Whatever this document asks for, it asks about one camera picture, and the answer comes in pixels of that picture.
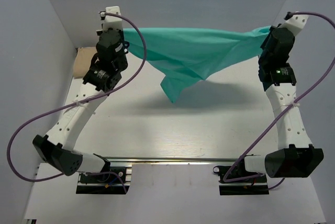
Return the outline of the folded beige t shirt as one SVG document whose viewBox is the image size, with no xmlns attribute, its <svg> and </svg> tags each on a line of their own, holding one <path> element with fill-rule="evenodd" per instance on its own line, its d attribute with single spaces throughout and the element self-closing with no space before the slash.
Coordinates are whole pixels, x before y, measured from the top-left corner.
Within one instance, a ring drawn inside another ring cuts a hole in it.
<svg viewBox="0 0 335 224">
<path fill-rule="evenodd" d="M 73 65 L 74 79 L 82 79 L 85 76 L 90 68 L 91 60 L 96 52 L 96 49 L 93 47 L 78 48 Z"/>
</svg>

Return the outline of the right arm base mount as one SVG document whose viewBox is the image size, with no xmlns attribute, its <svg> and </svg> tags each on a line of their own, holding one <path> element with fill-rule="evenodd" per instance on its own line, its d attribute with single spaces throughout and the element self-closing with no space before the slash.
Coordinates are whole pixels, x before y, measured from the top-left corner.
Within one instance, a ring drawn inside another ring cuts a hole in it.
<svg viewBox="0 0 335 224">
<path fill-rule="evenodd" d="M 220 196 L 248 196 L 248 195 L 268 195 L 269 188 L 265 175 L 253 177 L 256 173 L 247 172 L 241 165 L 234 168 L 228 175 L 225 182 L 224 175 L 228 172 L 230 165 L 216 165 L 213 167 L 213 173 L 219 177 L 219 195 Z"/>
</svg>

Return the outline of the aluminium table front rail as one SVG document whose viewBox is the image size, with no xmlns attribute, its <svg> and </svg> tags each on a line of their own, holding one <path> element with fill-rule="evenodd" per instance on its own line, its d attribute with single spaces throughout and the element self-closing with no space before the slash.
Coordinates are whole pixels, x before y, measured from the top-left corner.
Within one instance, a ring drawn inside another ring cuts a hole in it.
<svg viewBox="0 0 335 224">
<path fill-rule="evenodd" d="M 235 162 L 237 159 L 233 158 L 149 158 L 149 157 L 112 157 L 106 156 L 106 159 L 110 161 L 128 161 L 128 162 L 135 162 L 135 161 L 144 161 L 144 162 L 164 162 L 164 161 L 171 161 L 171 162 Z"/>
</svg>

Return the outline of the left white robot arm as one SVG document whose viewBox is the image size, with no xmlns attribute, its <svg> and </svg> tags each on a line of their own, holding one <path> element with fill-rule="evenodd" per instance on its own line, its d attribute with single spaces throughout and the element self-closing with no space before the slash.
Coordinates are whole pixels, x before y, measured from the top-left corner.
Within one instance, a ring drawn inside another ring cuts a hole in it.
<svg viewBox="0 0 335 224">
<path fill-rule="evenodd" d="M 100 182 L 110 177 L 107 160 L 96 154 L 75 150 L 76 141 L 107 92 L 121 80 L 127 66 L 129 43 L 121 29 L 100 31 L 99 41 L 88 72 L 75 98 L 75 105 L 65 110 L 58 122 L 44 135 L 32 141 L 40 157 L 66 176 L 75 172 L 89 172 Z"/>
</svg>

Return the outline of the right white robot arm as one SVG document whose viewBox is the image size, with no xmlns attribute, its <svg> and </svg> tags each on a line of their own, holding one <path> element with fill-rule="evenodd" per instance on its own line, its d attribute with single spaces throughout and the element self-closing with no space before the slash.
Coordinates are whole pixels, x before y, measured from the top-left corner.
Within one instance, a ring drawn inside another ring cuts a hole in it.
<svg viewBox="0 0 335 224">
<path fill-rule="evenodd" d="M 296 99 L 296 78 L 287 62 L 295 42 L 287 28 L 270 29 L 261 45 L 259 78 L 277 119 L 278 150 L 267 155 L 248 155 L 236 168 L 237 177 L 247 182 L 255 173 L 271 178 L 308 177 L 324 158 L 314 148 L 304 127 Z"/>
</svg>

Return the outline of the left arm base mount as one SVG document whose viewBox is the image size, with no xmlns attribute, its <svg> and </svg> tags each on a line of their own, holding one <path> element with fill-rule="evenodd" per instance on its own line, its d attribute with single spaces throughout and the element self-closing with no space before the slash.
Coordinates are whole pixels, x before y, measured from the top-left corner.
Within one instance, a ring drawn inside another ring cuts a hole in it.
<svg viewBox="0 0 335 224">
<path fill-rule="evenodd" d="M 80 174 L 76 186 L 76 194 L 87 195 L 125 195 L 130 187 L 130 166 L 111 166 L 112 174 L 85 175 Z"/>
</svg>

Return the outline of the teal t shirt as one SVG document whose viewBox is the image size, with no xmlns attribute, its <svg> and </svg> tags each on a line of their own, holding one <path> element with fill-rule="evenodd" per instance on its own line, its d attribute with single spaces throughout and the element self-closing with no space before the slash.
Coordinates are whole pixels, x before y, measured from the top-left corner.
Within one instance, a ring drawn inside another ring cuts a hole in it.
<svg viewBox="0 0 335 224">
<path fill-rule="evenodd" d="M 201 28 L 127 28 L 129 51 L 146 61 L 165 77 L 161 87 L 174 103 L 182 90 L 231 65 L 261 54 L 269 27 L 248 32 Z"/>
</svg>

